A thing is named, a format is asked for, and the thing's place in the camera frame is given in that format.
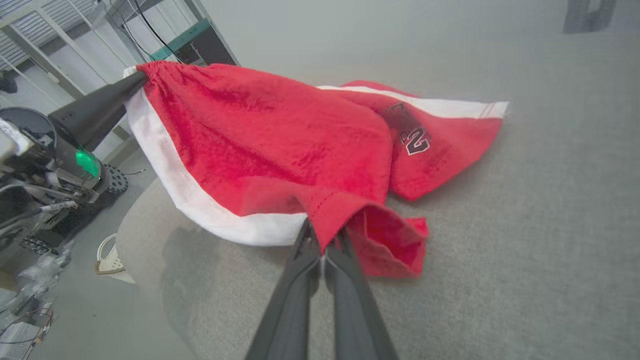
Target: black wire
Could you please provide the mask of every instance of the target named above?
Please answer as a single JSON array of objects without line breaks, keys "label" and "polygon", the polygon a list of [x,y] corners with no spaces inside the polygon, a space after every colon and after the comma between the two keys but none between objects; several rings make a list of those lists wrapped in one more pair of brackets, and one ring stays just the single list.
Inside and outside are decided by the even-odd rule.
[{"label": "black wire", "polygon": [[142,50],[145,54],[147,54],[147,56],[148,56],[152,61],[155,61],[155,60],[156,60],[156,58],[155,58],[153,55],[149,54],[146,50],[144,50],[144,49],[142,48],[142,46],[140,46],[140,44],[138,43],[138,41],[136,41],[136,39],[133,37],[133,34],[131,33],[131,30],[129,30],[129,27],[127,26],[127,22],[124,20],[124,16],[122,16],[122,14],[121,14],[121,15],[120,15],[120,17],[122,18],[122,25],[123,25],[123,26],[124,26],[124,28],[127,30],[127,33],[129,33],[127,37],[129,37],[129,39],[131,39],[131,41],[133,41],[133,42],[134,42],[134,43],[135,43],[135,44],[140,48],[140,50]]},{"label": "black wire", "polygon": [[171,49],[171,47],[169,47],[169,45],[167,45],[166,42],[164,42],[164,40],[162,40],[162,38],[160,37],[160,35],[158,35],[158,33],[156,33],[156,31],[153,29],[153,27],[151,26],[151,24],[149,24],[149,21],[147,21],[147,18],[145,17],[145,13],[142,11],[142,9],[140,8],[140,4],[138,3],[138,0],[133,0],[134,3],[136,3],[136,6],[138,7],[138,12],[140,13],[140,16],[142,16],[142,19],[145,21],[145,23],[147,24],[147,26],[149,27],[149,30],[151,30],[151,32],[153,32],[153,34],[158,38],[158,40],[160,40],[160,42],[167,48],[169,49],[169,51],[171,51],[171,53],[175,56],[176,59],[178,59],[179,62],[184,63],[184,61],[182,61],[176,54],[175,52]]},{"label": "black wire", "polygon": [[[27,315],[25,315],[25,316],[23,316],[23,317],[21,317],[21,318],[16,319],[16,321],[14,321],[14,322],[12,322],[11,324],[9,324],[9,326],[7,326],[7,327],[6,327],[6,329],[5,329],[4,331],[6,331],[7,329],[9,329],[9,328],[11,327],[11,325],[16,324],[18,321],[20,321],[20,320],[22,320],[22,319],[24,319],[24,318],[27,318],[27,317],[29,317],[29,316],[31,316],[31,315],[33,315],[33,314],[30,314],[30,315],[29,315],[29,314],[27,314]],[[51,324],[51,322],[52,322],[52,319],[53,319],[53,310],[51,311],[51,316],[50,316],[50,317],[49,317],[49,319],[47,320],[47,323],[45,323],[45,324],[44,324],[44,327],[49,326],[49,325]],[[41,334],[38,334],[38,335],[37,335],[35,338],[33,338],[33,339],[29,339],[29,340],[22,340],[22,341],[11,341],[11,342],[6,342],[6,343],[3,343],[2,341],[0,341],[0,344],[22,344],[22,343],[31,343],[31,342],[33,342],[33,341],[36,341],[38,338],[44,337],[44,335],[45,335],[45,332],[43,331]]]},{"label": "black wire", "polygon": [[[149,54],[137,41],[136,39],[133,37],[133,34],[131,33],[131,30],[129,30],[129,27],[127,26],[127,21],[124,19],[124,15],[122,14],[122,12],[120,11],[119,8],[116,8],[113,6],[113,4],[111,4],[110,0],[107,0],[109,2],[109,5],[111,8],[114,8],[119,14],[120,17],[122,18],[122,25],[127,29],[127,31],[124,31],[120,26],[116,26],[116,28],[118,28],[118,30],[120,30],[134,45],[137,45],[140,50],[142,50],[143,53],[147,54],[147,56],[152,60],[156,60],[153,55]],[[113,16],[111,16],[111,14],[107,11],[106,12],[107,15],[109,15],[109,17],[111,18],[111,20],[113,20],[113,23],[116,23],[116,19],[113,18]]]}]

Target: gray floor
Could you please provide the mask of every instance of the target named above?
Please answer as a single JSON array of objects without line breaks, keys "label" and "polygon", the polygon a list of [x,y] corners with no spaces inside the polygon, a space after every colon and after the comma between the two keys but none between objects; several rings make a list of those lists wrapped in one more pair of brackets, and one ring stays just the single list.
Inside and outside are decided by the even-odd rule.
[{"label": "gray floor", "polygon": [[156,302],[148,301],[135,285],[93,272],[99,243],[117,232],[129,208],[156,178],[141,151],[120,168],[148,170],[130,176],[129,189],[76,236],[72,262],[51,291],[57,295],[53,308],[58,319],[30,360],[194,359]]}]

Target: wheel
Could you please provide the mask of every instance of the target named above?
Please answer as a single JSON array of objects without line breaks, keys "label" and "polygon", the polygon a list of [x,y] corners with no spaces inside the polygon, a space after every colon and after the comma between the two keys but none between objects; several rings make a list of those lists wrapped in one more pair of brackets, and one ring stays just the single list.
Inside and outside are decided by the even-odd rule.
[{"label": "wheel", "polygon": [[109,179],[109,186],[107,191],[110,193],[122,193],[127,191],[129,187],[129,180],[122,174],[120,169],[115,168],[109,164],[105,164],[107,169],[106,178]]}]

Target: white trim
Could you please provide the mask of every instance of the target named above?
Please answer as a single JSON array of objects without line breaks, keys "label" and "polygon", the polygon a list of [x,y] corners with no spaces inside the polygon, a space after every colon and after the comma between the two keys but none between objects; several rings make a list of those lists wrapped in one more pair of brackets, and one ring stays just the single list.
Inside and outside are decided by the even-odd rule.
[{"label": "white trim", "polygon": [[126,103],[129,124],[176,208],[207,231],[255,246],[291,245],[306,213],[252,214],[239,217],[218,204],[187,171],[169,132],[141,89]]},{"label": "white trim", "polygon": [[474,102],[474,101],[458,101],[458,100],[442,100],[442,99],[420,99],[418,97],[410,97],[388,90],[377,90],[366,86],[319,86],[323,90],[341,90],[353,92],[365,92],[368,94],[378,94],[393,97],[394,99],[404,101],[426,113],[431,115],[458,119],[462,117],[485,119],[485,118],[502,118],[507,110],[509,102]]}]

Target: number 2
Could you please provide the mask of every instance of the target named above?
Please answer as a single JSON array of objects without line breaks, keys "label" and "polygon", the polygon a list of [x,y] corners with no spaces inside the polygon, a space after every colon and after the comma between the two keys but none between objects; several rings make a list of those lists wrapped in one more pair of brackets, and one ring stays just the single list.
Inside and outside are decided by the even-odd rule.
[{"label": "number 2", "polygon": [[407,139],[409,139],[409,143],[406,144],[406,151],[409,156],[427,151],[427,149],[429,149],[429,147],[431,146],[428,139],[422,138],[424,136],[424,133],[424,128],[418,127],[417,129],[413,130],[409,134],[409,136],[407,136]]}]

